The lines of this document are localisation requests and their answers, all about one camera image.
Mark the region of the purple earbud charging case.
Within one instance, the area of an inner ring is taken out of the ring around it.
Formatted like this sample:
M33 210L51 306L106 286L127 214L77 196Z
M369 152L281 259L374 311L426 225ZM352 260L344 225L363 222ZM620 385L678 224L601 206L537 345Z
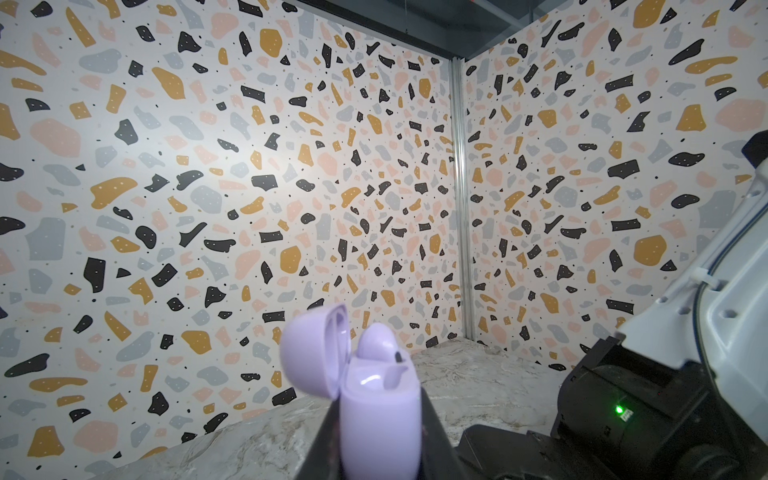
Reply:
M340 453L349 479L414 479L422 444L421 383L402 363L363 360L345 305L314 308L283 330L280 362L300 391L339 401Z

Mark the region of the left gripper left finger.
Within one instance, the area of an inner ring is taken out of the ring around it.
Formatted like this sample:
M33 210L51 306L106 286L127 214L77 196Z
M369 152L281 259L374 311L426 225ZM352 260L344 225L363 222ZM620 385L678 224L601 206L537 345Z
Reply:
M339 401L331 403L296 480L342 480Z

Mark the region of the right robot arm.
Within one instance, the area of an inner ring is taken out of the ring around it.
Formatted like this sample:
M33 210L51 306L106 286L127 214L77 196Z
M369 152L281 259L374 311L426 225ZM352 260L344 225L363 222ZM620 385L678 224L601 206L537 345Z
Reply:
M566 377L547 435L475 425L472 479L761 479L767 473L767 135L741 205L667 291Z

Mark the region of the purple earbud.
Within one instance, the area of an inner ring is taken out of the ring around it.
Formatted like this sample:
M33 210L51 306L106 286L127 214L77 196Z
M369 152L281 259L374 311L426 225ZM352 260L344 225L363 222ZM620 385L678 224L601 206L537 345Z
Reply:
M394 332L382 323L374 323L363 332L356 355L363 360L403 362Z

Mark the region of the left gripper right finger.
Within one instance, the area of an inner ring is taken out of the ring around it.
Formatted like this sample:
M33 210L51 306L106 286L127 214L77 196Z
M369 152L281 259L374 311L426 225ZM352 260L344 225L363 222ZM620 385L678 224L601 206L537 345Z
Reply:
M456 454L424 388L421 389L422 444L419 480L464 480L462 462Z

